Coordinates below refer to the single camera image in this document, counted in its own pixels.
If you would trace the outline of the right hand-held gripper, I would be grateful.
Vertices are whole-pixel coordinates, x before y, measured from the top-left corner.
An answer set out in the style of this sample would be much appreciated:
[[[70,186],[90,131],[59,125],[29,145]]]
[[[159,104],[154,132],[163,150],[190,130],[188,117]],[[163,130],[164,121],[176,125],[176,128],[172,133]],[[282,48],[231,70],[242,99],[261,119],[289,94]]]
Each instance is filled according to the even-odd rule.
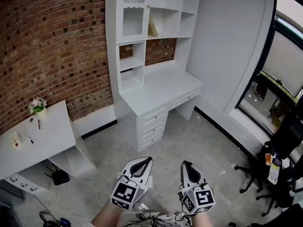
[[[215,204],[215,194],[206,183],[204,171],[189,161],[183,161],[181,164],[181,183],[183,188],[178,196],[181,201],[182,211],[188,215],[207,212]]]

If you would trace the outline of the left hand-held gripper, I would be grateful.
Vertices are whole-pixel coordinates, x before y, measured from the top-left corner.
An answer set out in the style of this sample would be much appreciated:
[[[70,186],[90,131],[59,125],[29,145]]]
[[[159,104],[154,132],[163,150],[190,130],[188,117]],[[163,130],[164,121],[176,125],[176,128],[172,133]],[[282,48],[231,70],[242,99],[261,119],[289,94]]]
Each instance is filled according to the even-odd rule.
[[[140,157],[127,162],[114,181],[111,203],[132,210],[148,191],[152,165],[152,157]]]

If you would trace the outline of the cream book with gold print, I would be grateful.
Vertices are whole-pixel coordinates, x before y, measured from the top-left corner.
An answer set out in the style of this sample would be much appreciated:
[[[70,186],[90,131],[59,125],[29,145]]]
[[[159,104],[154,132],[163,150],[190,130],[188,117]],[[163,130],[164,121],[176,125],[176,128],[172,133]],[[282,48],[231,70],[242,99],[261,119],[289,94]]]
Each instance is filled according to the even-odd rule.
[[[158,32],[156,30],[155,23],[151,16],[149,16],[149,24],[148,24],[148,36],[157,37]]]

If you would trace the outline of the person's right forearm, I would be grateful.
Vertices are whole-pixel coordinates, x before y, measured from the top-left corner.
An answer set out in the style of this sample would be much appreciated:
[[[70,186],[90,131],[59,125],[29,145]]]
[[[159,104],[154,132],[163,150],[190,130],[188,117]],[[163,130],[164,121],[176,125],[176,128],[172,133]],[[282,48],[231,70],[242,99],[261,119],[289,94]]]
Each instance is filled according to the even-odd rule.
[[[214,227],[207,212],[197,213],[191,216],[192,227]]]

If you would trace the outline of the person's left forearm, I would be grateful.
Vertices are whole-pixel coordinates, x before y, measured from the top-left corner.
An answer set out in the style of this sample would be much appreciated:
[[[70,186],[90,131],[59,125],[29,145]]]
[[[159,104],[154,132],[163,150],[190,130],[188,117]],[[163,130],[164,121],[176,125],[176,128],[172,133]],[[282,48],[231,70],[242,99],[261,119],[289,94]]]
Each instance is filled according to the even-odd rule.
[[[122,213],[122,208],[114,205],[109,199],[102,210],[93,218],[91,224],[95,227],[116,227]]]

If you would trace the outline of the white desk with hutch shelves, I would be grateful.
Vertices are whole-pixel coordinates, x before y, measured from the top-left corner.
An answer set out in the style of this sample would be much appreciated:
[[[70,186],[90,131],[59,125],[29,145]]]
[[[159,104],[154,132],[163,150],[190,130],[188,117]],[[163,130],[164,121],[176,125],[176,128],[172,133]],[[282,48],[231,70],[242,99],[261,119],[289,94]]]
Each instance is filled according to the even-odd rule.
[[[138,116],[155,108],[172,110],[173,101],[203,83],[186,71],[194,34],[199,0],[150,0],[157,37],[143,41],[116,43],[116,0],[106,0],[106,43],[114,110],[124,125],[131,144],[137,148]],[[189,119],[195,98],[175,109]]]

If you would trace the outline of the black office chair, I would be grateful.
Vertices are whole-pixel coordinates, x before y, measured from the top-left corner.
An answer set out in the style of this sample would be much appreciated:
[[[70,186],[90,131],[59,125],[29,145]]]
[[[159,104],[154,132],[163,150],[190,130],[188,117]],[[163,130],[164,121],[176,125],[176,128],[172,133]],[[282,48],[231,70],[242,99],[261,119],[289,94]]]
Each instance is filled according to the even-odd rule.
[[[283,160],[289,157],[290,153],[303,141],[303,121],[299,117],[286,116],[271,139],[275,154]],[[303,187],[296,189],[296,182],[303,179],[303,154],[296,163],[289,162],[288,167],[283,167],[279,172],[278,182],[271,186],[271,193],[256,197],[271,198],[267,212],[262,213],[266,216],[271,208],[289,208],[294,202],[294,195],[303,191]]]
[[[279,155],[275,154],[272,141],[266,141],[264,146],[261,148],[261,151],[257,154],[257,157],[250,159],[250,168],[235,166],[235,170],[241,170],[245,173],[248,173],[251,176],[251,180],[245,189],[240,189],[240,193],[245,193],[254,180],[257,180],[258,189],[257,193],[263,190],[263,182],[273,185],[268,180],[270,169],[273,166],[274,170],[277,170],[279,174],[282,169],[282,159]]]

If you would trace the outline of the black router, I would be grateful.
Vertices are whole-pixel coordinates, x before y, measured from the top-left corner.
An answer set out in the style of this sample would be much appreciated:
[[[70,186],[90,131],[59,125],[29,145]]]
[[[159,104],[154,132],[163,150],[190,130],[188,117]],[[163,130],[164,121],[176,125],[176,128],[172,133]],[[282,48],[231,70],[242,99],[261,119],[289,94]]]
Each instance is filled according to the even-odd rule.
[[[70,181],[69,175],[63,171],[59,170],[55,165],[53,165],[53,169],[46,167],[49,171],[51,171],[51,175],[44,173],[46,176],[50,177],[55,186],[67,183]]]

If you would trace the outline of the yellow and orange packet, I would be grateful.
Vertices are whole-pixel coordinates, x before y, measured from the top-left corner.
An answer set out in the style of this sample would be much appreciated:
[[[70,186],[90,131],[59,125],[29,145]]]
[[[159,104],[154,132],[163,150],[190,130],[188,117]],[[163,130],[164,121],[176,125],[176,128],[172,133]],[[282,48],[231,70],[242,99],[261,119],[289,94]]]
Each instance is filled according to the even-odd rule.
[[[265,154],[266,165],[269,166],[269,173],[267,179],[276,185],[278,182],[279,171],[282,165],[282,160],[275,154],[274,156],[270,153]]]

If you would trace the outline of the potted white flowers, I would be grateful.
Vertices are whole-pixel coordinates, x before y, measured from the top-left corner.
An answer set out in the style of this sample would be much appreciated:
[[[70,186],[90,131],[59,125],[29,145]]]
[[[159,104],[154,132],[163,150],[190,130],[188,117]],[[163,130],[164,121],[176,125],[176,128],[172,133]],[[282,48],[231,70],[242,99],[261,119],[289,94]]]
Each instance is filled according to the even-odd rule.
[[[37,117],[40,120],[42,120],[47,117],[48,111],[47,111],[46,106],[47,106],[46,100],[44,100],[41,97],[37,97],[36,99],[33,99],[30,102],[30,105],[28,108],[29,108],[31,114],[37,114]]]

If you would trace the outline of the small cream box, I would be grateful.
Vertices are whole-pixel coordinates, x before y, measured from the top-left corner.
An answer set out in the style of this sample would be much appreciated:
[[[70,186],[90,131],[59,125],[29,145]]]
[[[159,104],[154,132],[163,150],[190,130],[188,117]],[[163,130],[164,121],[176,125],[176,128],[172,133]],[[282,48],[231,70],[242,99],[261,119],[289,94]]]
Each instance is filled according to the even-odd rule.
[[[22,147],[23,147],[22,138],[21,138],[20,134],[17,133],[16,131],[11,134],[10,143],[11,143],[12,147],[15,149],[22,149]]]

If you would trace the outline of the white cabinet door frosted glass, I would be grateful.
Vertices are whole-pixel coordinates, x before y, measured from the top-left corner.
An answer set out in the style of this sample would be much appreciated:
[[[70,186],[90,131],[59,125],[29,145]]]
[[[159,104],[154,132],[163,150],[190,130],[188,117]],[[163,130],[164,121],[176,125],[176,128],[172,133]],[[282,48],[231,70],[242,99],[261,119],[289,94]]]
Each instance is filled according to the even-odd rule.
[[[116,43],[147,39],[150,0],[116,0]]]

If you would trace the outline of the black framed window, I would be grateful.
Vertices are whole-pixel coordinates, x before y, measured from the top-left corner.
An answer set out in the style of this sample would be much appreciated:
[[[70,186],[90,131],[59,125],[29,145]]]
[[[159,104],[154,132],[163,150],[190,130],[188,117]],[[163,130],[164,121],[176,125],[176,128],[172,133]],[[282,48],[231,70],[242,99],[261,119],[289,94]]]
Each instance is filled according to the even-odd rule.
[[[263,102],[258,79],[268,88]],[[303,114],[303,0],[274,0],[261,57],[236,107],[269,136],[288,113]]]

